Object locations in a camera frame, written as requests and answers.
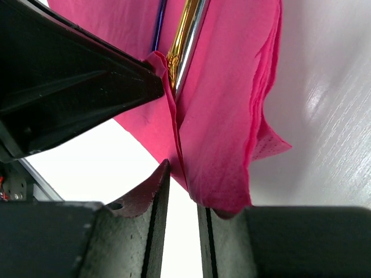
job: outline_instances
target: screw hole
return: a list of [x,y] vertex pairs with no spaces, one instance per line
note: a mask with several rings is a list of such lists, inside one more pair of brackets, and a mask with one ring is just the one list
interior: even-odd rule
[[122,205],[120,203],[110,203],[107,205],[111,210],[119,210],[122,209]]

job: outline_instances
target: white background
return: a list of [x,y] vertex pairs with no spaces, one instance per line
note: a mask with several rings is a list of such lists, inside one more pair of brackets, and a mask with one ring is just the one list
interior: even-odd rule
[[[293,149],[251,165],[253,203],[371,207],[371,1],[285,0],[283,18],[265,112]],[[65,200],[105,203],[157,166],[113,120],[29,161]],[[202,277],[196,207],[174,181],[162,277]]]

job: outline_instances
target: black metal part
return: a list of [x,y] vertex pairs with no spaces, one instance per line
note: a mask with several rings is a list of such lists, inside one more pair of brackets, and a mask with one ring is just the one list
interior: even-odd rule
[[56,147],[163,95],[149,65],[37,1],[0,0],[0,161]]
[[32,201],[35,181],[20,162],[0,162],[0,173],[4,177],[2,187],[10,200]]
[[1,277],[160,277],[170,167],[117,201],[0,203]]
[[371,211],[252,207],[223,220],[198,207],[204,277],[371,277]]

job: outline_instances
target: pink paper towel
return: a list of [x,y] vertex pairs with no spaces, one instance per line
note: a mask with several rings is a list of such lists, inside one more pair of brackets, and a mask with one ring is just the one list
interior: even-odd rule
[[49,5],[124,52],[147,57],[156,68],[166,96],[116,120],[157,161],[170,159],[172,175],[192,199],[229,213],[251,204],[250,162],[290,148],[263,115],[278,61],[280,0],[210,1],[177,104],[163,54],[184,1],[168,0],[159,52],[150,55],[158,0],[49,0]]

